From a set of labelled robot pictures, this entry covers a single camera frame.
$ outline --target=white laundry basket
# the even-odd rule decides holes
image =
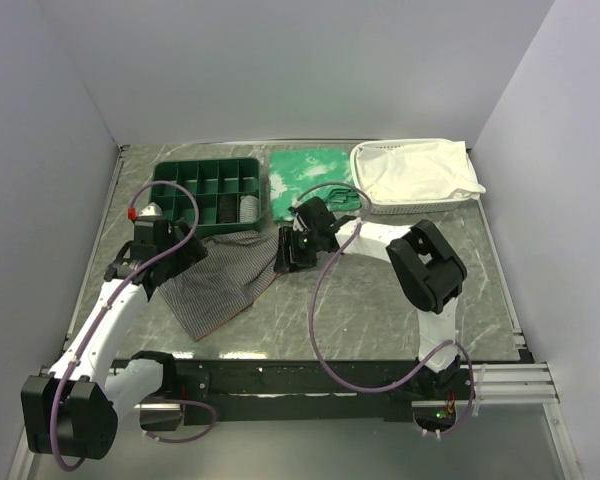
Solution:
[[[358,174],[358,155],[362,148],[364,147],[374,147],[374,148],[382,148],[384,150],[393,150],[399,147],[404,147],[406,145],[413,145],[417,143],[430,143],[430,142],[451,142],[451,140],[446,140],[443,138],[416,138],[416,139],[402,139],[402,140],[378,140],[372,142],[363,142],[356,145],[353,150],[351,150],[351,154],[349,156],[349,160],[351,162],[351,175],[353,176],[353,182],[356,187],[362,188],[360,184],[359,174]],[[475,171],[473,170],[473,165],[469,162],[469,168],[471,172],[475,175]],[[370,196],[371,201],[373,202],[373,207],[371,209],[371,213],[375,215],[400,215],[406,213],[427,213],[427,212],[445,212],[448,210],[453,210],[462,204],[462,202],[466,202],[467,199],[458,200],[454,198],[444,199],[444,200],[423,200],[421,202],[413,201],[405,204],[396,204],[396,203],[387,203],[377,200]]]

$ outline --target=gray marble surface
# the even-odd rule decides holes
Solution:
[[[139,187],[151,180],[157,163],[251,156],[260,160],[262,177],[266,178],[269,155],[273,151],[317,147],[349,151],[353,146],[198,144],[129,147],[123,152],[124,165],[73,332],[78,331],[93,308],[107,264],[122,243],[132,236],[132,224],[126,218],[128,201]],[[147,199],[148,192],[140,197],[137,205],[145,205]],[[511,317],[478,204],[470,201],[450,212],[374,216],[371,220],[411,225],[422,218],[435,222],[468,269],[469,276],[464,283],[457,314],[461,343],[476,360],[518,360]],[[274,228],[273,224],[270,223],[267,228]],[[279,277],[252,307],[195,343],[160,294],[156,294],[130,328],[118,357],[129,358],[139,350],[160,350],[182,357],[210,359],[313,359],[307,334],[307,302],[325,260],[326,256],[322,256],[315,270]],[[316,332],[327,358],[412,359],[416,356],[417,314],[402,293],[390,264],[345,255],[325,282],[322,292]]]

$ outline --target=gray rolled cloth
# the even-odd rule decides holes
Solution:
[[[278,234],[256,231],[203,240],[207,257],[160,286],[178,322],[199,340],[251,305],[273,282]]]

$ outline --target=green cloth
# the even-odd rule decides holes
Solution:
[[[269,188],[274,222],[292,220],[289,207],[309,188],[324,182],[353,184],[349,154],[337,148],[274,152],[269,160]],[[324,187],[303,200],[319,195],[329,210],[353,211],[360,208],[358,194],[350,188]]]

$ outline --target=white cloth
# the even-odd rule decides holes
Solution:
[[[385,150],[362,147],[356,158],[358,181],[373,200],[411,203],[478,198],[478,183],[464,142],[413,143]]]

